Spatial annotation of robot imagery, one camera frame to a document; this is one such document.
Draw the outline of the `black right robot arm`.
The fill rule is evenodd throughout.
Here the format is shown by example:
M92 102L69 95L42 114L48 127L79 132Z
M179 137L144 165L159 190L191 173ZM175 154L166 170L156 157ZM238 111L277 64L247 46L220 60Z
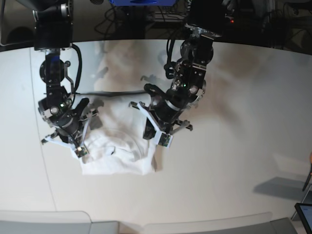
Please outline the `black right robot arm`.
M56 130L42 140L60 137L64 143L75 147L83 142L83 111L89 104L83 98L74 105L82 73L82 55L73 38L73 2L71 0L43 0L33 11L36 21L34 49L45 53L39 69L41 80L46 85L46 97L38 102L43 120ZM68 76L71 63L62 61L61 51L73 48L78 56L78 71L75 80Z

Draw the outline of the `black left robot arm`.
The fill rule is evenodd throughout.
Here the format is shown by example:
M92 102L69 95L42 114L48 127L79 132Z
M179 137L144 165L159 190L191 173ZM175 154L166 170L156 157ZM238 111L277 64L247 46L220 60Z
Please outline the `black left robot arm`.
M156 103L147 107L153 117L146 120L143 138L156 137L157 130L166 135L174 132L174 126L192 130L190 123L179 120L180 115L198 103L206 89L206 69L214 55L213 41L222 36L226 22L226 5L221 0L193 0L186 17L185 27L190 36L181 44L180 59L172 61L176 37L168 40L166 78L171 87L162 91L153 84L145 84L144 90Z

